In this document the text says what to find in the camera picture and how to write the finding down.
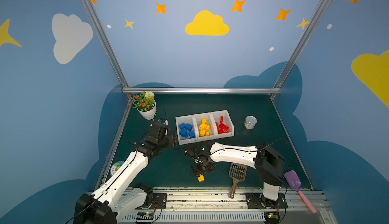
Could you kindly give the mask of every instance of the yellow cloud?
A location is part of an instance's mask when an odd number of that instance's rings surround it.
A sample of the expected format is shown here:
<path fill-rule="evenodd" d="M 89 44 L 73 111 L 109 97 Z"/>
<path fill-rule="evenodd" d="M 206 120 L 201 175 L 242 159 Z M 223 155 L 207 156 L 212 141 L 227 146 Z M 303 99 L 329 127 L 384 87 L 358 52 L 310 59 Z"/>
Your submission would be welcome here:
<path fill-rule="evenodd" d="M 360 55 L 351 64 L 351 69 L 358 79 L 389 107 L 389 50 L 380 56 Z"/>
<path fill-rule="evenodd" d="M 188 23 L 185 32 L 189 35 L 226 35 L 230 27 L 224 24 L 223 18 L 213 15 L 210 11 L 201 11 L 194 17 L 193 22 Z"/>

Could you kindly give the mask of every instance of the pink handle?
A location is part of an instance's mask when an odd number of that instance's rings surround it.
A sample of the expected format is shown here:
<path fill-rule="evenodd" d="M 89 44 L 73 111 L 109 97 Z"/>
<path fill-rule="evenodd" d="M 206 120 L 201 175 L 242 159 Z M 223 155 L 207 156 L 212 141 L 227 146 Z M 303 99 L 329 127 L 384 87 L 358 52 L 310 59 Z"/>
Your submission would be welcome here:
<path fill-rule="evenodd" d="M 316 208 L 314 207 L 314 205 L 308 200 L 308 198 L 304 195 L 303 192 L 301 192 L 301 190 L 298 192 L 298 194 L 301 196 L 301 198 L 303 199 L 303 201 L 305 202 L 305 204 L 308 206 L 308 208 L 311 210 L 312 213 L 316 213 L 317 210 Z"/>

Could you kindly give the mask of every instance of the white flower pot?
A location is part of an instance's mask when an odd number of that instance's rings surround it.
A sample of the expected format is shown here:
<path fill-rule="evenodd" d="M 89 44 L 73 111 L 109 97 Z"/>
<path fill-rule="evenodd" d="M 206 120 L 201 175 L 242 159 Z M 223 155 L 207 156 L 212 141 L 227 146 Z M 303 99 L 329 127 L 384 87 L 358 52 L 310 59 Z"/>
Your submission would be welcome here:
<path fill-rule="evenodd" d="M 138 112 L 142 115 L 142 117 L 147 120 L 152 120 L 154 118 L 155 112 L 157 111 L 157 103 L 155 102 L 155 100 L 153 101 L 154 101 L 154 108 L 152 108 L 151 110 L 142 112 L 137 109 Z"/>

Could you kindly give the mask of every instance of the potted plant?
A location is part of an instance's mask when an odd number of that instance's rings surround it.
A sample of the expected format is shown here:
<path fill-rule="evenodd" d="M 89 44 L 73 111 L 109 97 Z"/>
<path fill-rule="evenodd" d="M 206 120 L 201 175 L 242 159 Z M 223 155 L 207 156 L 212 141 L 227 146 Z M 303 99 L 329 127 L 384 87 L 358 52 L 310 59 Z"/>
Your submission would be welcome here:
<path fill-rule="evenodd" d="M 147 120 L 154 118 L 157 111 L 157 104 L 154 100 L 154 93 L 151 91 L 143 91 L 139 95 L 135 95 L 134 99 L 135 108 L 139 113 Z"/>

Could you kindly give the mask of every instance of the litter scoop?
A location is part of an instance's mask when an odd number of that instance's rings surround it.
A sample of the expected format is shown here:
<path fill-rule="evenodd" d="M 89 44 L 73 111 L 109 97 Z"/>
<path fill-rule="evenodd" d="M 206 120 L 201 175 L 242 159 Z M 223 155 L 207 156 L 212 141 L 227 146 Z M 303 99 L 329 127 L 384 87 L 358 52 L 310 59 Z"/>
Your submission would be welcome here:
<path fill-rule="evenodd" d="M 308 200 L 308 198 L 304 195 L 303 192 L 301 192 L 300 190 L 300 186 L 301 186 L 301 181 L 300 179 L 298 178 L 297 176 L 297 173 L 296 171 L 292 170 L 292 171 L 289 171 L 287 173 L 284 174 L 284 177 L 286 178 L 286 180 L 288 181 L 289 183 L 289 186 L 294 189 L 295 191 L 298 192 L 298 194 L 300 195 L 300 197 L 303 199 L 303 201 L 305 202 L 305 204 L 308 206 L 308 208 L 311 210 L 312 213 L 316 213 L 317 210 L 316 208 L 313 206 L 313 204 Z"/>
<path fill-rule="evenodd" d="M 235 196 L 235 190 L 236 186 L 238 185 L 238 182 L 243 182 L 246 179 L 246 170 L 246 165 L 231 163 L 230 177 L 232 178 L 232 180 L 234 180 L 234 182 L 232 183 L 230 194 L 231 199 L 233 199 Z"/>

